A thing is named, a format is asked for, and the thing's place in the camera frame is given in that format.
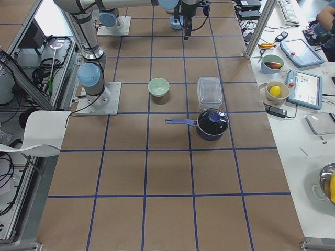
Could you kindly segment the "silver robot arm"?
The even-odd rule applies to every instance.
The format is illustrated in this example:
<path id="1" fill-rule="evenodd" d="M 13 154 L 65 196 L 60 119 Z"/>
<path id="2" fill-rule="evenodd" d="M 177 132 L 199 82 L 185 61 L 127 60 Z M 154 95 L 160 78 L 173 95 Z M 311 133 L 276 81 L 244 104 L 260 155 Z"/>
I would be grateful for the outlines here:
<path id="1" fill-rule="evenodd" d="M 112 28 L 112 27 L 120 27 L 120 19 L 119 19 L 119 11 L 117 9 L 112 9 L 111 11 L 101 11 L 99 13 L 99 21 L 100 23 L 107 27 L 107 28 Z"/>
<path id="2" fill-rule="evenodd" d="M 106 54 L 99 46 L 96 30 L 92 22 L 92 11 L 99 10 L 100 23 L 106 27 L 117 24 L 118 9 L 126 7 L 161 6 L 174 11 L 174 19 L 184 29 L 184 39 L 191 36 L 192 17 L 198 8 L 209 16 L 210 1 L 54 1 L 65 13 L 77 34 L 76 41 L 82 46 L 84 64 L 79 67 L 77 77 L 86 91 L 86 99 L 91 106 L 109 102 L 111 94 L 104 80 Z"/>

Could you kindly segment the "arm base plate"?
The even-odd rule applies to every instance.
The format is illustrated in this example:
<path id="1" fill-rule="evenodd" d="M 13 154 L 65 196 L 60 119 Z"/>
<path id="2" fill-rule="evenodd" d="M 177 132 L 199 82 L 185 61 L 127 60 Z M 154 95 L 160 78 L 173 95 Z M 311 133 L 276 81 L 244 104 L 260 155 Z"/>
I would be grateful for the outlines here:
<path id="1" fill-rule="evenodd" d="M 98 36 L 127 36 L 129 35 L 131 17 L 114 16 L 100 14 L 98 18 L 100 26 L 97 31 Z"/>
<path id="2" fill-rule="evenodd" d="M 82 87 L 81 96 L 85 98 L 78 100 L 77 113 L 80 115 L 117 115 L 121 86 L 121 82 L 107 82 L 98 100 L 96 100 L 97 97 L 87 95 Z"/>

